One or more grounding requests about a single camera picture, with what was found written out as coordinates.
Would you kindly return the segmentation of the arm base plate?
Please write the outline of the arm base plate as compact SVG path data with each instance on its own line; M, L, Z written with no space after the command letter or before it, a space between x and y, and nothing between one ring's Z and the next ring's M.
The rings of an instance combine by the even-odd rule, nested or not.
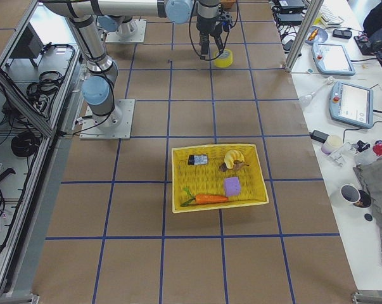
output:
M109 32L107 44L142 44L146 33L145 19L132 19L122 23L117 31Z
M79 133L79 137L83 140L130 139L135 102L134 99L117 99L115 109L106 122L100 124L103 120L97 116L84 120L84 131Z

